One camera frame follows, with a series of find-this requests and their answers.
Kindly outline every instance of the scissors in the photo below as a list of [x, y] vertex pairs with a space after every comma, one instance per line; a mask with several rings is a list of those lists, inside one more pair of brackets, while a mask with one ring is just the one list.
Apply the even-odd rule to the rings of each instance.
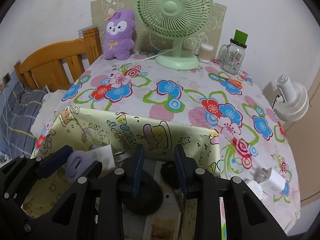
[[222, 79], [230, 82], [231, 84], [235, 85], [235, 86], [236, 86], [237, 88], [239, 88], [239, 89], [242, 89], [242, 88], [243, 88], [241, 82], [238, 81], [238, 80], [234, 80], [234, 79], [231, 79], [231, 78], [225, 78], [225, 77], [218, 76], [218, 75], [217, 75], [217, 77], [222, 78]]

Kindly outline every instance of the yellow bow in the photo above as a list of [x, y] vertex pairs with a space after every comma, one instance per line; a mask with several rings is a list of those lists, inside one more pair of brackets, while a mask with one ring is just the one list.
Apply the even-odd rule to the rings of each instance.
[[113, 46], [116, 46], [118, 44], [117, 41], [108, 41], [108, 45], [110, 45], [109, 49], [113, 49]]

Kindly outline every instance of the tablecloth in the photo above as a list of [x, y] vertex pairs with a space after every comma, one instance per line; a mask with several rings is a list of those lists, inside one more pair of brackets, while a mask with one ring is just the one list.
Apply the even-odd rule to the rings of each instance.
[[[285, 189], [264, 195], [262, 202], [288, 232], [300, 215], [297, 170], [281, 123], [259, 87], [242, 69], [232, 76], [242, 89], [218, 77], [231, 76], [215, 59], [185, 71], [165, 68], [154, 59], [132, 63], [152, 55], [145, 51], [126, 61], [97, 59], [62, 98], [43, 135], [69, 105], [215, 129], [220, 134], [220, 160], [212, 171], [218, 169], [225, 179], [256, 179], [261, 168], [272, 167], [285, 178]], [[189, 143], [188, 138], [181, 143]], [[188, 212], [196, 212], [192, 204]], [[221, 214], [225, 237], [223, 203]]]

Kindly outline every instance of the desk fan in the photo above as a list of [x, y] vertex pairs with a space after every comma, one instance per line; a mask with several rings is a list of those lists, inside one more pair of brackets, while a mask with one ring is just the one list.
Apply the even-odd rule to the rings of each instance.
[[182, 50], [182, 42], [206, 27], [212, 7], [212, 0], [137, 0], [143, 25], [155, 35], [173, 40], [173, 48], [157, 56], [156, 62], [180, 70], [198, 67], [197, 57]]
[[275, 113], [285, 122], [301, 119], [309, 108], [306, 88], [298, 82], [291, 82], [286, 74], [279, 76], [276, 82], [283, 101], [276, 106]]

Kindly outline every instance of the wooden bed frame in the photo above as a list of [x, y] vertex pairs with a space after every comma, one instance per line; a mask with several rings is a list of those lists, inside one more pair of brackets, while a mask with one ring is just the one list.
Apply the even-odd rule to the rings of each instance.
[[84, 72], [80, 54], [87, 54], [91, 65], [102, 54], [98, 28], [83, 31], [83, 39], [57, 42], [32, 53], [14, 69], [22, 84], [31, 89], [42, 89], [46, 85], [51, 91], [68, 90], [70, 84], [61, 60], [65, 58], [72, 78], [76, 81]]

